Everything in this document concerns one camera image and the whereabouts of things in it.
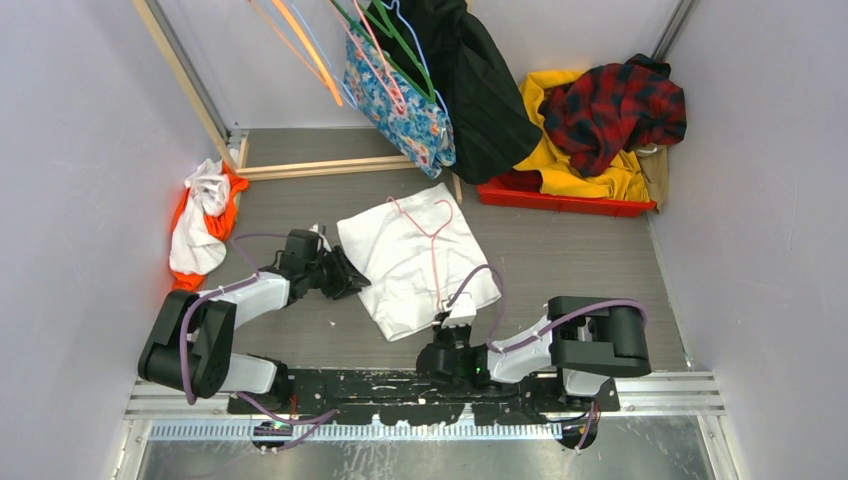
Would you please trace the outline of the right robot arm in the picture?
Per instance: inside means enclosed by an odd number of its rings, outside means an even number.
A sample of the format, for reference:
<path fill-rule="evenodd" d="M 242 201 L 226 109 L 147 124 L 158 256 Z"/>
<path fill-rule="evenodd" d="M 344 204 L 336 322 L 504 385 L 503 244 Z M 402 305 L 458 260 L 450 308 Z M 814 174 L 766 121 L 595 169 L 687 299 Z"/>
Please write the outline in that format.
<path fill-rule="evenodd" d="M 646 308 L 632 299 L 557 296 L 528 329 L 475 347 L 470 326 L 442 321 L 415 369 L 436 384 L 484 390 L 517 385 L 553 367 L 561 374 L 554 386 L 556 400 L 577 411 L 607 380 L 652 372 L 646 322 Z"/>

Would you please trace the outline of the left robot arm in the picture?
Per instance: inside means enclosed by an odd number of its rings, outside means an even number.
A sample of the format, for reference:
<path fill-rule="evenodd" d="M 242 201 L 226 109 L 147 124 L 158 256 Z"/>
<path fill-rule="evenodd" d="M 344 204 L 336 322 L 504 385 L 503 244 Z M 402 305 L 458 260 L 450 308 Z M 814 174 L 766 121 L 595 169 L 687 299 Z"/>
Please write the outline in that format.
<path fill-rule="evenodd" d="M 218 393 L 248 396 L 269 413 L 285 409 L 293 386 L 278 360 L 237 354 L 236 331 L 289 307 L 311 291 L 340 300 L 370 286 L 342 246 L 319 226 L 283 235 L 282 249 L 248 277 L 211 290 L 171 291 L 138 360 L 141 379 L 182 392 L 188 403 Z"/>

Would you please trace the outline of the black pleated skirt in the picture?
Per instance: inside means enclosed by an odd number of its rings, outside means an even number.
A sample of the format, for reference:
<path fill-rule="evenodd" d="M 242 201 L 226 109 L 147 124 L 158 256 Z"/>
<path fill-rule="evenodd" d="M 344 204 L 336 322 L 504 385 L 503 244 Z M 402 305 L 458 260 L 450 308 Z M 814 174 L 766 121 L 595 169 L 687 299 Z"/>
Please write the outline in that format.
<path fill-rule="evenodd" d="M 497 45 L 464 1 L 402 1 L 454 132 L 451 167 L 472 185 L 525 160 L 542 138 Z"/>

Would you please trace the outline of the blue patterned garment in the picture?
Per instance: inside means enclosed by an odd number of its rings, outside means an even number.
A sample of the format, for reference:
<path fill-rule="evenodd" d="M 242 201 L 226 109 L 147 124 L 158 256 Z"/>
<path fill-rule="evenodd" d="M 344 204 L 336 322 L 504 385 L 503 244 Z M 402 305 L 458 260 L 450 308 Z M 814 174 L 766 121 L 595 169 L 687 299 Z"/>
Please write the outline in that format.
<path fill-rule="evenodd" d="M 354 105 L 429 178 L 457 162 L 453 128 L 441 105 L 422 95 L 357 31 L 348 32 L 343 76 Z"/>

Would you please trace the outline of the white garment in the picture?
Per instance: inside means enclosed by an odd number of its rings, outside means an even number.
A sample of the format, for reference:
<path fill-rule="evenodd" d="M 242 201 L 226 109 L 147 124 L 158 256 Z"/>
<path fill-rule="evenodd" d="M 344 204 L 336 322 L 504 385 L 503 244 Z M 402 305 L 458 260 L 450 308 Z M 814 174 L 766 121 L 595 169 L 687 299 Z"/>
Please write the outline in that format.
<path fill-rule="evenodd" d="M 438 184 L 397 201 L 433 232 L 449 216 L 446 206 L 434 205 L 441 199 L 454 208 L 436 241 L 443 300 L 467 292 L 477 310 L 488 307 L 501 292 L 487 268 L 468 277 L 488 261 L 448 188 Z M 394 342 L 428 328 L 438 313 L 429 240 L 387 202 L 338 221 L 337 231 L 345 254 L 371 282 L 359 297 L 384 338 Z"/>

